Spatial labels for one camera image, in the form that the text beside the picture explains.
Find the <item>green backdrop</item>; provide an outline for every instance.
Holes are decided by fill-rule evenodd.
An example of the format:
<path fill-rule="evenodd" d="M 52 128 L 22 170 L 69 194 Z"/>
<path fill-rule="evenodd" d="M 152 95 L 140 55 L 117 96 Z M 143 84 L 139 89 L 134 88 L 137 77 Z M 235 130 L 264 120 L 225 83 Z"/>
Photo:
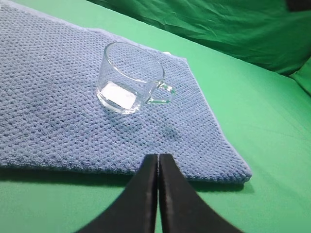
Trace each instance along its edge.
<path fill-rule="evenodd" d="M 284 75 L 311 55 L 311 11 L 285 0 L 90 1 Z"/>

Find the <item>mug base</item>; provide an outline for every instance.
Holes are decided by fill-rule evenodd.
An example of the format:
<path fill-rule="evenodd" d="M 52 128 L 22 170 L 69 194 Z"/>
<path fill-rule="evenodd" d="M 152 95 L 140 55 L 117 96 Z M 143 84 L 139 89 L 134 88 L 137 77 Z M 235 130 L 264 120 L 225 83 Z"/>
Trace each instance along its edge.
<path fill-rule="evenodd" d="M 116 113 L 121 113 L 121 114 L 132 114 L 132 113 L 135 113 L 137 112 L 140 108 L 136 108 L 136 109 L 125 109 L 125 108 L 122 108 L 120 106 L 118 106 L 116 103 L 110 101 L 110 100 L 107 100 L 105 97 L 103 97 L 101 95 L 101 93 L 96 90 L 96 95 L 97 95 L 97 98 L 99 99 L 99 101 L 102 103 L 102 105 L 106 108 L 108 108 L 109 110 L 111 111 L 114 111 Z"/>

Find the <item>green surface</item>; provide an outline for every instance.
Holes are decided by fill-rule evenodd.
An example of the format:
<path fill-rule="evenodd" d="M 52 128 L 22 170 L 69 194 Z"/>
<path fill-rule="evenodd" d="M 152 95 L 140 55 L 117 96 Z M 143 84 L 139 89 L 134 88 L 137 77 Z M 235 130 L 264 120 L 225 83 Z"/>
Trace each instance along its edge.
<path fill-rule="evenodd" d="M 247 233 L 310 232 L 311 98 L 294 80 L 86 0 L 17 2 L 186 57 L 225 135 L 253 170 L 243 190 L 193 183 L 199 195 Z M 2 169 L 0 232 L 73 232 L 108 207 L 128 179 Z"/>
<path fill-rule="evenodd" d="M 285 0 L 89 0 L 281 74 L 311 55 L 311 11 Z"/>
<path fill-rule="evenodd" d="M 311 96 L 311 57 L 301 69 L 292 74 L 291 77 Z"/>

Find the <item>blue towel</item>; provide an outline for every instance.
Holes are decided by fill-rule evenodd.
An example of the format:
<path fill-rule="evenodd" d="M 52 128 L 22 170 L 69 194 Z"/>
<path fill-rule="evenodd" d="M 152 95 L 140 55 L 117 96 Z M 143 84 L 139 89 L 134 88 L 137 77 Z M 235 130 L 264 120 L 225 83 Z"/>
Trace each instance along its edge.
<path fill-rule="evenodd" d="M 191 180 L 250 179 L 185 59 L 141 46 L 161 62 L 177 95 L 121 115 L 100 104 L 95 86 L 105 46 L 133 42 L 9 1 L 0 32 L 0 167 L 129 174 L 144 155 L 171 153 Z"/>

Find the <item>glass cup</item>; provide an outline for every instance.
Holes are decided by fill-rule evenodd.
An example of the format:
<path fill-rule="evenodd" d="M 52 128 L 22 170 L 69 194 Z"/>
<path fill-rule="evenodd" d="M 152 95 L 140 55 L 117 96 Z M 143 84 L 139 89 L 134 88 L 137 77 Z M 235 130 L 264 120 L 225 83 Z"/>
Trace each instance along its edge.
<path fill-rule="evenodd" d="M 163 66 L 155 57 L 137 46 L 115 42 L 104 49 L 96 95 L 108 109 L 130 114 L 145 103 L 172 101 L 175 89 L 163 80 Z M 153 98 L 151 95 L 157 88 L 170 92 L 170 97 Z"/>

